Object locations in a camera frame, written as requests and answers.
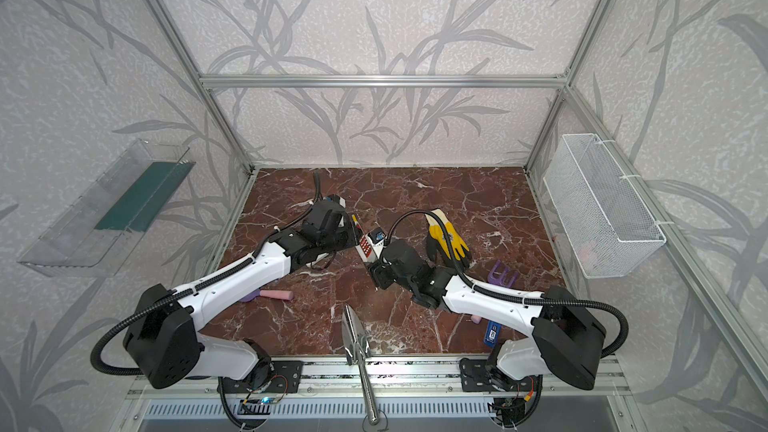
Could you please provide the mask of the purple object left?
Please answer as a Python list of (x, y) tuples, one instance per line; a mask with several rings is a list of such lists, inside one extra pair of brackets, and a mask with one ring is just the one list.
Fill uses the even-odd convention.
[(240, 299), (240, 302), (241, 302), (241, 303), (248, 303), (248, 302), (251, 302), (252, 300), (254, 300), (255, 298), (257, 298), (257, 297), (259, 297), (259, 296), (260, 296), (260, 290), (259, 290), (259, 289), (257, 289), (257, 290), (255, 290), (255, 291), (253, 291), (253, 292), (251, 292), (251, 293), (247, 294), (247, 295), (246, 295), (246, 296), (244, 296), (243, 298), (241, 298), (241, 299)]

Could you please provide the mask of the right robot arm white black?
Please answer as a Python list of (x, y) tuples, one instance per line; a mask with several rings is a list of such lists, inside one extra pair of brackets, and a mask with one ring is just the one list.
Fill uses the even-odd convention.
[(400, 239), (372, 243), (363, 236), (357, 251), (377, 288), (397, 284), (425, 308), (479, 316), (521, 333), (522, 339), (495, 346), (486, 362), (500, 387), (550, 373), (570, 386), (591, 390), (601, 359), (616, 352), (629, 335), (628, 320), (619, 309), (579, 300), (563, 287), (536, 292), (483, 283), (450, 267), (431, 266)]

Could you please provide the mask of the blue lighter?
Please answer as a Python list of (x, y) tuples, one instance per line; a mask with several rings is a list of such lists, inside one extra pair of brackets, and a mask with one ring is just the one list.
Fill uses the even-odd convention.
[(502, 325), (494, 322), (489, 321), (487, 323), (486, 331), (483, 337), (483, 343), (493, 349), (499, 340), (499, 335), (502, 331)]

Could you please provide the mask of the yellow work glove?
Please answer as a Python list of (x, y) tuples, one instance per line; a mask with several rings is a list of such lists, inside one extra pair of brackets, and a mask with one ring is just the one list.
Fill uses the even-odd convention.
[(429, 260), (437, 263), (441, 259), (447, 267), (453, 267), (451, 256), (454, 256), (464, 269), (468, 269), (472, 262), (471, 251), (445, 213), (441, 209), (433, 209), (426, 219), (428, 234), (425, 248)]

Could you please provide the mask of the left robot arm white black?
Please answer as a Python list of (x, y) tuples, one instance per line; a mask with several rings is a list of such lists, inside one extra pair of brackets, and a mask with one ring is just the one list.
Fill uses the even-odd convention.
[(327, 256), (355, 247), (361, 229), (337, 195), (316, 200), (297, 227), (272, 231), (256, 250), (201, 279), (142, 294), (133, 315), (95, 344), (92, 367), (112, 376), (142, 375), (156, 389), (190, 377), (258, 384), (270, 358), (255, 342), (203, 334), (225, 309), (263, 286)]

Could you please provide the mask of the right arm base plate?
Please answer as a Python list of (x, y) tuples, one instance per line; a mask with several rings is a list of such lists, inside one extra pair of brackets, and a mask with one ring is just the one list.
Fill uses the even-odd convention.
[(461, 358), (459, 360), (461, 389), (469, 392), (510, 392), (516, 395), (536, 394), (539, 390), (535, 376), (512, 379), (498, 368), (488, 366), (485, 359)]

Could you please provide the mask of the red white remote control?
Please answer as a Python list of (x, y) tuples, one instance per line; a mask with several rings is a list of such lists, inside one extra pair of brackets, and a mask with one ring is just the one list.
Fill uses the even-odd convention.
[(373, 246), (368, 237), (368, 233), (364, 233), (361, 236), (360, 242), (356, 247), (364, 264), (371, 264), (377, 261), (384, 248), (384, 242), (380, 246)]

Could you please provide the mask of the clear plastic wall shelf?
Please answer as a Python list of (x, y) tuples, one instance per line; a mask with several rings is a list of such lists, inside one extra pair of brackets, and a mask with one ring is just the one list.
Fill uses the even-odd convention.
[(188, 146), (135, 140), (18, 263), (51, 278), (115, 275), (194, 166)]

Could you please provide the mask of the purple plastic comb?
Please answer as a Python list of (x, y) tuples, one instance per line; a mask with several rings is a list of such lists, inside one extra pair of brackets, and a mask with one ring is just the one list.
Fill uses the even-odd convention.
[(494, 266), (488, 272), (487, 282), (492, 285), (511, 289), (519, 277), (519, 272), (513, 271), (502, 261), (497, 260)]

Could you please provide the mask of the pink cylinder left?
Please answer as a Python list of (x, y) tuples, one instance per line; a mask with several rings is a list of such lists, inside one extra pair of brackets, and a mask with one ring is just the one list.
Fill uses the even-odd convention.
[(291, 301), (294, 298), (294, 293), (292, 291), (285, 291), (285, 290), (261, 289), (259, 291), (259, 296), (269, 298), (269, 299), (281, 300), (281, 301)]

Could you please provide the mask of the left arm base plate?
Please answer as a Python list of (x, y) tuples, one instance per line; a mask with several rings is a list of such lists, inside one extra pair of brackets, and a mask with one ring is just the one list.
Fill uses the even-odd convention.
[(254, 389), (257, 393), (296, 394), (302, 377), (304, 362), (278, 360), (271, 364), (265, 381)]

